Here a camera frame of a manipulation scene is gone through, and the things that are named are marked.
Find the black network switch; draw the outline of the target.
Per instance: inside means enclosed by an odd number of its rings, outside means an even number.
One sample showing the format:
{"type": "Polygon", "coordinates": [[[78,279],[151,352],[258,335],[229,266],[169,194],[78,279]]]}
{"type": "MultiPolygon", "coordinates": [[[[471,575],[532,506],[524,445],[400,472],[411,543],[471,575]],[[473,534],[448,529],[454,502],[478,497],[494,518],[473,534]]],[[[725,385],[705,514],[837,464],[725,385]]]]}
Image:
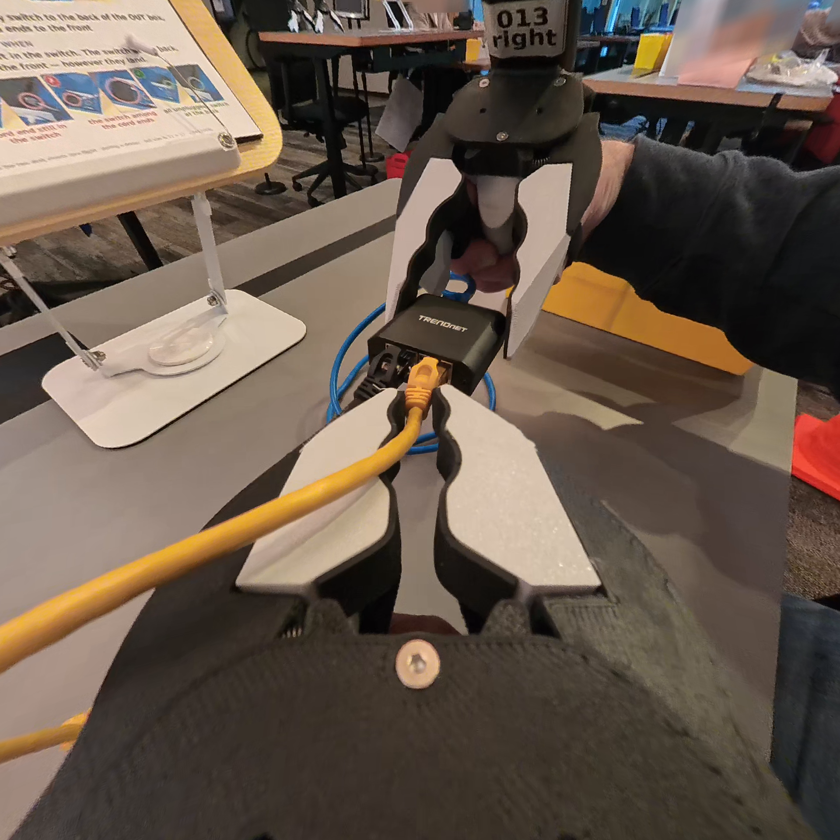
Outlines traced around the black network switch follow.
{"type": "Polygon", "coordinates": [[[447,363],[449,383],[471,396],[507,335],[506,317],[471,303],[425,294],[399,311],[368,340],[369,357],[388,349],[447,363]]]}

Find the yellow plastic bin with divider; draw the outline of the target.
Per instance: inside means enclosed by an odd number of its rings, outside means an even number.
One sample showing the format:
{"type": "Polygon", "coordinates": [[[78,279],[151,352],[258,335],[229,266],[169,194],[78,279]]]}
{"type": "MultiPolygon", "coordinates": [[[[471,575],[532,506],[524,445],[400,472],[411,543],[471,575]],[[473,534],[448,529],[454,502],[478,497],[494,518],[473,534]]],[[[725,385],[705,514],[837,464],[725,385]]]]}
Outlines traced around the yellow plastic bin with divider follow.
{"type": "Polygon", "coordinates": [[[582,262],[564,270],[542,309],[732,375],[753,367],[719,329],[660,311],[625,280],[582,262]]]}

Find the wooden background desk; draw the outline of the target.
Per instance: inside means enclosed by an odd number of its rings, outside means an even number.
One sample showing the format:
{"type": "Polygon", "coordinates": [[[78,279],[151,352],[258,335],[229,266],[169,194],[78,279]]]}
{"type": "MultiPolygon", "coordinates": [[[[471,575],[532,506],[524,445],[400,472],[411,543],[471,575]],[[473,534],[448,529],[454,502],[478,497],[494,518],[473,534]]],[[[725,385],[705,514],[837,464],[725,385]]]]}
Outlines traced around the wooden background desk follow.
{"type": "MultiPolygon", "coordinates": [[[[415,28],[379,31],[355,30],[348,33],[261,30],[259,49],[269,76],[270,101],[276,114],[287,102],[315,99],[317,92],[331,87],[335,97],[342,96],[337,84],[340,60],[349,56],[354,67],[363,71],[412,70],[416,67],[455,67],[466,59],[467,42],[481,30],[440,30],[415,28]]],[[[369,105],[361,96],[358,82],[353,96],[369,105]]],[[[362,125],[370,123],[370,116],[362,125]]],[[[365,152],[371,149],[372,131],[363,129],[365,152]]],[[[361,146],[355,126],[343,131],[346,147],[343,158],[352,165],[361,162],[361,146]]]]}

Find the white document stand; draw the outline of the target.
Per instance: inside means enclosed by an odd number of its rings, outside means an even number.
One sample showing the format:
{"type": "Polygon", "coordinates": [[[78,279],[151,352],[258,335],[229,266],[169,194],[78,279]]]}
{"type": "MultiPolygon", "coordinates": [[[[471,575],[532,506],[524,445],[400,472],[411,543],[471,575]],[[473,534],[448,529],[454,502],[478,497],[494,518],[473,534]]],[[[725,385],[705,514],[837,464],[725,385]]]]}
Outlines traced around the white document stand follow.
{"type": "Polygon", "coordinates": [[[260,140],[181,141],[158,150],[123,150],[105,161],[1,173],[2,246],[188,196],[201,241],[206,288],[194,301],[91,350],[58,321],[20,268],[2,267],[72,352],[48,371],[47,395],[101,448],[148,438],[262,364],[299,343],[305,325],[240,290],[226,290],[207,191],[264,174],[282,147],[277,117],[221,30],[207,46],[262,131],[260,140]]]}

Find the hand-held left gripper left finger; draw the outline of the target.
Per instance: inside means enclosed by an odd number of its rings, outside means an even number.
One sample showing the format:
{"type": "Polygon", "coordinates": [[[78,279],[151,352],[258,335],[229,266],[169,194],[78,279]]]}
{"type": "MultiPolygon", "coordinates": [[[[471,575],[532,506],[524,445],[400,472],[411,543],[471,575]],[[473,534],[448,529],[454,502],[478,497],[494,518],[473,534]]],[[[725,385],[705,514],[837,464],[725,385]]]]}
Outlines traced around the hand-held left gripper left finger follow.
{"type": "MultiPolygon", "coordinates": [[[[373,455],[403,429],[403,394],[388,388],[286,456],[242,490],[235,513],[289,495],[373,455]]],[[[338,603],[361,634],[386,634],[402,576],[402,542],[393,489],[398,465],[236,552],[242,562],[235,603],[296,623],[308,606],[338,603]]]]}

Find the printed instruction sheet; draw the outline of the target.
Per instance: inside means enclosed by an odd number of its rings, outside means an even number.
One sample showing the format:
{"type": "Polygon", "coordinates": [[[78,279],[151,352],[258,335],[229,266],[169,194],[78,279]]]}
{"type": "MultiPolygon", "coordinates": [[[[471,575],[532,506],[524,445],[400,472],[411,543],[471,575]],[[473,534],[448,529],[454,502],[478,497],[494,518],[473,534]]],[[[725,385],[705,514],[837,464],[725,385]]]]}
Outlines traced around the printed instruction sheet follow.
{"type": "Polygon", "coordinates": [[[263,132],[200,2],[1,2],[2,176],[263,132]]]}

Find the white hanging paper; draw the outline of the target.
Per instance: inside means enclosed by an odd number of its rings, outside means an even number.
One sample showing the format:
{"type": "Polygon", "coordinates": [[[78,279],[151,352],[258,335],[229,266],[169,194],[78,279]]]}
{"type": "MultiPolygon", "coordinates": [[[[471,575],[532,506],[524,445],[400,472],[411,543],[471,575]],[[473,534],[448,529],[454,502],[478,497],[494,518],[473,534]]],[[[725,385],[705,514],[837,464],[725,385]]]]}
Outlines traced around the white hanging paper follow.
{"type": "Polygon", "coordinates": [[[422,121],[424,95],[404,76],[398,76],[375,130],[376,135],[396,152],[406,151],[422,121]]]}

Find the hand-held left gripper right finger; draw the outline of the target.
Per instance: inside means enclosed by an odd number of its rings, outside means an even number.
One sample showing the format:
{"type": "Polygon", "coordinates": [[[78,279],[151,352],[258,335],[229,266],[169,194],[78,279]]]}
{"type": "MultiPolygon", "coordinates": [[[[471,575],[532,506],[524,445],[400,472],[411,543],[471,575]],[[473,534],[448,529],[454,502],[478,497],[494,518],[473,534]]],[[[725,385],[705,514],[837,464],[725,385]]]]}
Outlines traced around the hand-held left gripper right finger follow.
{"type": "Polygon", "coordinates": [[[533,613],[542,599],[601,593],[533,441],[452,385],[434,394],[434,431],[444,481],[434,567],[469,633],[479,632],[500,602],[533,613]]]}

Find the person's legs in jeans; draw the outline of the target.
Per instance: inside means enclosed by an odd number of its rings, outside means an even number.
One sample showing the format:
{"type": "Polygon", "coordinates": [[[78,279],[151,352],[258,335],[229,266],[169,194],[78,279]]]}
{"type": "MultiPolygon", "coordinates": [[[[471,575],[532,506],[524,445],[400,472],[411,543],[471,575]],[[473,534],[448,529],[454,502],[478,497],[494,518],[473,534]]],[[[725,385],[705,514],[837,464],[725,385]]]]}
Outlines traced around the person's legs in jeans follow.
{"type": "Polygon", "coordinates": [[[839,824],[839,615],[785,594],[773,704],[771,765],[824,838],[839,824]]]}

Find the person's right forearm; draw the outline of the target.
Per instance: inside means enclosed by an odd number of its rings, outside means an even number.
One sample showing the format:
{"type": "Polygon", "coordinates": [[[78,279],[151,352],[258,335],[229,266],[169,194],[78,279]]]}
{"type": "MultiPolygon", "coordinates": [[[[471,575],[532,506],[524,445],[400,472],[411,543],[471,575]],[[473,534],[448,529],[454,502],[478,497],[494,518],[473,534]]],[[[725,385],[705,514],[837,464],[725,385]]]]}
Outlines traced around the person's right forearm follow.
{"type": "Polygon", "coordinates": [[[584,263],[838,398],[838,166],[605,140],[583,232],[584,263]]]}

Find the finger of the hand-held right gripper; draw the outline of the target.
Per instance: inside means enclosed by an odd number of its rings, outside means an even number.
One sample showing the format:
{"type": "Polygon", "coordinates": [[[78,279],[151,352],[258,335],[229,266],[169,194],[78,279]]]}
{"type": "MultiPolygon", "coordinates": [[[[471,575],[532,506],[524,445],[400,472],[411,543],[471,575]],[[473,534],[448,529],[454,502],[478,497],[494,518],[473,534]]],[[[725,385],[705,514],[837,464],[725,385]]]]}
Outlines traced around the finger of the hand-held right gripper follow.
{"type": "Polygon", "coordinates": [[[385,317],[410,307],[420,290],[440,296],[456,240],[469,231],[469,190],[447,159],[432,158],[398,214],[387,282],[385,317]]]}
{"type": "Polygon", "coordinates": [[[572,171],[571,163],[546,164],[519,184],[524,236],[515,253],[518,281],[509,298],[508,360],[529,337],[568,255],[572,171]]]}

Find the orange traffic cone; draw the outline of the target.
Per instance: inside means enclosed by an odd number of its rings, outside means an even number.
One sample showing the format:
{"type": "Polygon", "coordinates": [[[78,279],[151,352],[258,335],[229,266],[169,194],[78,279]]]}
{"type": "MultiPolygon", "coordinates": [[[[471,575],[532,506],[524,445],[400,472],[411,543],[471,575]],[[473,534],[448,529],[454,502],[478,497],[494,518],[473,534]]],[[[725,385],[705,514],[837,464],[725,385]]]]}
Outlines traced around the orange traffic cone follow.
{"type": "Polygon", "coordinates": [[[791,473],[839,500],[839,416],[823,421],[802,414],[795,419],[791,473]]]}

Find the person's right hand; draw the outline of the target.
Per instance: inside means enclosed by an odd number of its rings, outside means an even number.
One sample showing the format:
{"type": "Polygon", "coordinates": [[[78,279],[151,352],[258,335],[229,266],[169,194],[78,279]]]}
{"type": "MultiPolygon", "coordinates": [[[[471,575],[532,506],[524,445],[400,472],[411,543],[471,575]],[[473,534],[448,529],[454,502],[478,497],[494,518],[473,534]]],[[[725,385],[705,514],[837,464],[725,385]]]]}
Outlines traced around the person's right hand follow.
{"type": "MultiPolygon", "coordinates": [[[[582,239],[612,211],[627,171],[633,161],[635,142],[602,141],[602,167],[595,193],[581,220],[582,239]]],[[[512,255],[501,255],[485,239],[472,241],[463,255],[453,258],[450,266],[456,274],[472,277],[478,291],[492,293],[512,287],[517,274],[512,255]]]]}

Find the black office chair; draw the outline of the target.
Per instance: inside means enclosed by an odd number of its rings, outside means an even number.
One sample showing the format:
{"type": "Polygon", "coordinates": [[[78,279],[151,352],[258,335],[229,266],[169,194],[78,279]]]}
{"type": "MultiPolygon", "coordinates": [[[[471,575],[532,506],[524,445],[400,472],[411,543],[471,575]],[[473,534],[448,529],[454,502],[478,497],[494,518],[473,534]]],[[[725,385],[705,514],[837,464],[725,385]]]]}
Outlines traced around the black office chair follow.
{"type": "Polygon", "coordinates": [[[358,97],[335,97],[331,87],[323,92],[317,92],[315,99],[307,101],[287,102],[281,110],[285,120],[285,128],[301,133],[313,135],[324,143],[327,158],[322,163],[300,171],[291,178],[292,189],[301,193],[302,182],[311,179],[306,190],[306,197],[310,207],[319,207],[322,202],[315,197],[315,191],[326,180],[332,182],[335,198],[345,196],[347,186],[359,191],[362,185],[359,178],[366,177],[374,185],[379,180],[379,170],[367,160],[364,147],[362,122],[370,116],[370,110],[364,101],[358,97]],[[343,158],[346,143],[343,131],[355,126],[360,140],[360,163],[353,165],[343,158]]]}

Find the cluttered background table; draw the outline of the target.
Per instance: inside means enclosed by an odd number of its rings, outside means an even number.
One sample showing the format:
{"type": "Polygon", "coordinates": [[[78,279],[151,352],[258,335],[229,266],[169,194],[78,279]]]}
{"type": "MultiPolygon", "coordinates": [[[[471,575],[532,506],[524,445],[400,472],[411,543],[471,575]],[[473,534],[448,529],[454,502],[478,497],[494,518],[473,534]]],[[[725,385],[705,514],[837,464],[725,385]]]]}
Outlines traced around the cluttered background table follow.
{"type": "Polygon", "coordinates": [[[680,84],[656,73],[635,76],[629,66],[584,78],[604,131],[644,119],[649,139],[708,154],[738,140],[747,151],[768,152],[792,163],[820,124],[833,86],[786,87],[741,80],[735,87],[680,84]]]}

